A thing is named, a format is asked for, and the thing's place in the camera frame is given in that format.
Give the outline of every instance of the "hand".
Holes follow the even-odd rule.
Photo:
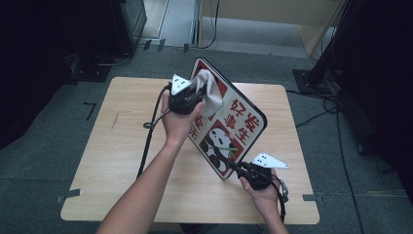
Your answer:
[[[277,176],[276,171],[272,169],[274,176]],[[244,177],[240,177],[243,189],[247,192],[254,202],[255,208],[266,219],[269,216],[278,216],[278,193],[273,185],[268,186],[264,190],[253,190],[249,185],[248,180]],[[280,182],[277,179],[273,179],[274,184],[280,189]]]
[[[165,92],[162,96],[162,113],[168,110],[169,92]],[[167,142],[173,144],[182,144],[189,134],[191,124],[203,109],[203,103],[200,102],[195,106],[194,111],[189,115],[179,115],[173,112],[168,113],[162,118],[164,123],[165,133],[167,134]]]

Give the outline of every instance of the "cable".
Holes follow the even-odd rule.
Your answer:
[[[298,93],[296,91],[289,91],[287,90],[288,93],[292,93],[292,94],[296,94],[296,95],[301,95],[301,96],[305,96],[305,97],[309,97],[309,98],[318,98],[318,99],[322,99],[322,107],[324,108],[324,111],[320,114],[317,114],[313,117],[311,117],[310,119],[301,122],[300,124],[295,125],[295,128],[300,128],[303,127],[304,125],[309,124],[311,121],[319,118],[320,116],[326,114],[326,113],[336,113],[339,111],[339,106],[340,103],[338,102],[338,97],[337,96],[321,96],[321,95],[310,95],[310,94],[301,94]],[[328,101],[332,101],[334,103],[334,106],[331,108],[327,107],[327,102]]]
[[[151,144],[152,133],[153,133],[153,131],[154,131],[154,129],[155,129],[156,124],[158,123],[158,121],[159,121],[160,119],[162,119],[164,116],[166,116],[167,114],[170,113],[170,111],[167,110],[167,111],[165,111],[159,118],[156,119],[156,113],[157,113],[157,111],[158,111],[159,102],[161,102],[161,98],[162,98],[163,93],[164,93],[167,89],[170,89],[170,86],[171,86],[171,83],[168,83],[168,84],[161,90],[161,92],[159,93],[158,99],[157,99],[156,104],[155,104],[155,108],[154,108],[154,112],[153,112],[153,115],[152,115],[152,120],[151,120],[151,122],[150,122],[150,123],[145,123],[145,124],[143,124],[143,127],[144,127],[145,129],[149,129],[149,132],[148,132],[148,137],[146,138],[145,149],[143,150],[142,160],[141,160],[141,162],[140,162],[140,167],[139,167],[139,171],[138,171],[138,173],[137,173],[136,178],[138,178],[138,177],[142,174],[143,168],[145,167],[145,162],[146,162],[146,158],[147,158],[147,156],[148,156],[149,146],[150,146],[150,144]]]
[[[279,187],[273,182],[272,179],[268,178],[266,175],[264,175],[264,174],[262,174],[262,173],[259,173],[259,172],[256,172],[256,173],[257,173],[259,176],[261,176],[261,177],[267,179],[269,182],[271,182],[271,185],[273,185],[273,187],[276,189],[276,191],[277,191],[277,197],[278,197],[278,199],[279,199],[279,201],[280,201],[280,207],[281,207],[281,210],[280,210],[280,218],[282,219],[282,222],[284,222],[284,220],[285,220],[285,215],[286,215],[286,212],[285,212],[285,202],[286,202],[286,201],[284,200],[284,190],[283,190],[282,181],[281,181],[277,176],[273,175],[273,178],[275,178],[276,180],[278,180],[279,183],[280,183],[280,185],[281,185],[281,187],[282,187],[282,194],[281,194],[281,193],[280,193],[280,190],[279,190]]]
[[[122,65],[124,64],[127,60],[129,60],[131,58],[131,54],[128,54],[128,57],[121,61],[121,62],[117,62],[117,63],[98,63],[97,65],[101,65],[101,66],[115,66],[115,65]]]
[[[357,200],[356,200],[356,194],[355,194],[355,191],[353,190],[353,185],[352,185],[352,183],[351,183],[351,181],[350,181],[349,172],[348,172],[348,170],[347,170],[346,161],[345,161],[345,159],[344,159],[343,142],[342,142],[342,139],[341,139],[341,128],[340,128],[340,121],[339,121],[339,113],[340,113],[340,106],[341,106],[341,104],[339,103],[337,96],[329,96],[329,97],[327,97],[327,96],[318,96],[318,95],[306,95],[306,94],[301,94],[301,93],[294,92],[294,91],[287,91],[287,92],[293,93],[293,94],[297,94],[297,95],[306,96],[306,97],[310,97],[310,98],[321,98],[321,99],[323,99],[322,106],[323,106],[323,108],[324,108],[325,111],[322,112],[321,114],[316,115],[316,116],[310,118],[309,120],[303,122],[303,123],[305,123],[305,124],[303,124],[303,123],[302,123],[302,124],[299,124],[298,127],[301,127],[301,126],[303,126],[303,125],[306,125],[306,124],[310,123],[310,121],[312,121],[313,119],[316,119],[316,118],[320,117],[322,114],[325,114],[325,113],[328,113],[328,112],[329,112],[329,113],[335,113],[335,114],[336,114],[337,134],[338,134],[338,141],[339,141],[339,147],[340,147],[341,161],[342,161],[344,173],[345,173],[345,176],[346,176],[346,180],[347,180],[347,183],[349,184],[350,191],[351,191],[351,194],[352,194],[352,199],[353,199],[353,203],[354,203],[354,206],[355,206],[355,209],[356,209],[357,220],[358,220],[358,224],[359,224],[359,227],[360,227],[360,231],[361,231],[361,233],[363,234],[363,233],[364,233],[364,228],[363,228],[362,221],[361,221],[361,217],[360,217],[360,213],[359,213],[359,210],[358,210],[358,205],[357,205]],[[333,101],[333,102],[335,103],[335,106],[333,106],[332,108],[327,109],[327,108],[326,108],[326,102],[329,101],[329,100],[330,100],[330,101]]]
[[[358,219],[358,225],[360,226],[360,231],[363,234],[364,233],[364,228],[362,226],[361,217],[360,217],[360,213],[359,213],[359,210],[358,210],[355,191],[353,190],[352,183],[350,182],[349,172],[347,171],[346,161],[344,160],[343,142],[341,140],[341,130],[340,130],[340,121],[339,121],[339,112],[338,111],[336,113],[336,120],[337,120],[337,133],[338,133],[338,142],[339,142],[339,145],[340,145],[341,161],[342,161],[342,164],[343,164],[343,169],[344,169],[344,173],[346,175],[347,183],[349,184],[349,187],[350,187],[350,192],[352,193],[353,203],[355,205],[357,219]]]
[[[207,46],[205,46],[205,47],[200,47],[199,49],[201,49],[201,50],[204,50],[204,49],[209,48],[209,47],[215,42],[215,39],[216,39],[216,31],[217,31],[216,22],[218,21],[218,12],[219,12],[219,0],[218,0],[218,2],[216,3],[215,28],[214,28],[214,35],[213,35],[212,41],[209,43],[209,45],[207,45]]]

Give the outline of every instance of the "gray carpet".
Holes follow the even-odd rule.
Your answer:
[[[38,115],[27,133],[0,151],[0,233],[94,233],[96,222],[60,218],[55,197],[71,184],[98,110],[113,77],[169,79],[190,75],[197,57],[206,57],[232,82],[280,84],[296,91],[292,69],[311,69],[309,58],[283,58],[182,48],[138,48],[122,65],[112,67],[105,83],[64,85]],[[288,94],[296,124],[323,112],[322,101]],[[96,103],[90,119],[91,106]],[[360,156],[345,114],[325,114],[300,127],[298,135],[317,196],[317,225],[287,225],[291,233],[410,233],[413,209],[397,174],[381,158]],[[348,177],[355,192],[355,205]]]

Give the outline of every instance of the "wooden table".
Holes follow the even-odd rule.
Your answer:
[[[114,78],[94,124],[70,189],[82,189],[67,198],[65,220],[103,220],[136,178],[147,137],[143,123],[152,117],[159,92],[168,80]],[[266,152],[289,165],[278,175],[289,189],[285,223],[316,224],[319,212],[285,90],[278,85],[235,84],[267,116],[268,127],[244,160]],[[165,140],[160,122],[154,133],[146,166]],[[221,180],[203,155],[187,139],[176,159],[155,222],[263,223],[237,179]]]
[[[203,18],[215,18],[218,0],[197,0],[194,29],[202,44]],[[308,56],[330,26],[337,24],[346,0],[220,0],[218,17],[296,24]]]

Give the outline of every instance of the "panda sign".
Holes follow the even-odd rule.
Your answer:
[[[267,126],[265,115],[205,58],[197,58],[191,79],[200,70],[211,72],[222,96],[213,114],[202,112],[192,123],[189,138],[221,178],[232,170],[228,160],[238,163]]]

